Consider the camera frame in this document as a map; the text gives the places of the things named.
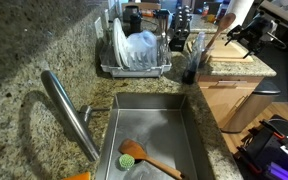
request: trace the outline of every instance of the dish rack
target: dish rack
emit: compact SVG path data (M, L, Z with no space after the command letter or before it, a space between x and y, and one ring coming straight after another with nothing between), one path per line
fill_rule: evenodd
M171 51L168 51L164 54L158 53L158 60L162 62L161 59L166 58L164 63L159 63L157 67L151 67L146 70L136 70L131 71L127 67L118 66L115 55L114 48L112 44L106 44L103 46L100 52L101 67L104 72L109 72L112 77L161 77L164 72L167 72L171 69Z

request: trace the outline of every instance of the wooden cutting board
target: wooden cutting board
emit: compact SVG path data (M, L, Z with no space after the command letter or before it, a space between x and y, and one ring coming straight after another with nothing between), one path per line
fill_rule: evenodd
M224 45L226 41L216 40L213 44L214 49L211 51L209 61L218 61L218 62L253 62L251 56L247 56L245 59L243 57L247 53L239 45L234 42ZM193 41L187 43L188 50L192 52Z

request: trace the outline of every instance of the wooden cabinet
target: wooden cabinet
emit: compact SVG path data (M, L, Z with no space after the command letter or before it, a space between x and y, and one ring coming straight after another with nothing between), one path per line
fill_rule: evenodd
M198 75L197 81L219 128L223 128L263 77Z

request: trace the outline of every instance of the kitchen sink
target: kitchen sink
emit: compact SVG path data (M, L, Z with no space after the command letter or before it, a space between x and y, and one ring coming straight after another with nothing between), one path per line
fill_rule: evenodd
M96 179L172 179L145 161L136 161L128 171L121 170L118 158L122 154L118 148L127 138L190 180L214 179L185 95L118 93L114 98Z

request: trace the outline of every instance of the bottle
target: bottle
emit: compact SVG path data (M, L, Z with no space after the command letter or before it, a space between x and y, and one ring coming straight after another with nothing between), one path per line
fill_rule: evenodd
M183 83L189 85L194 83L197 68L200 63L201 55L204 49L205 49L205 32L200 32L192 46L192 53L190 54L190 60L182 76Z
M230 0L223 0L223 2L220 4L220 7L218 8L218 11L215 17L215 22L214 22L215 24L218 24L218 22L225 15L229 4L230 4Z
M202 11L202 17L205 17L208 14L208 10L210 9L207 2L204 2L203 4L203 11Z
M139 14L132 14L130 16L130 33L140 33L141 32L141 22L142 18Z

